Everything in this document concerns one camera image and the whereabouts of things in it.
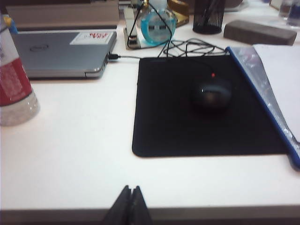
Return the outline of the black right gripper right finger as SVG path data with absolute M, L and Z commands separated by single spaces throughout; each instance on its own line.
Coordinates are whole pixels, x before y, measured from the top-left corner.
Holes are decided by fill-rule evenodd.
M 129 225 L 152 225 L 149 210 L 143 198 L 143 194 L 139 186 L 136 186 L 132 192 L 129 203 Z

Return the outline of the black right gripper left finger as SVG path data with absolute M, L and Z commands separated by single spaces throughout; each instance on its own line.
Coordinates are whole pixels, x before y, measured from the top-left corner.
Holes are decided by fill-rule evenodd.
M 131 189 L 126 185 L 103 218 L 104 225 L 126 225 L 128 222 Z

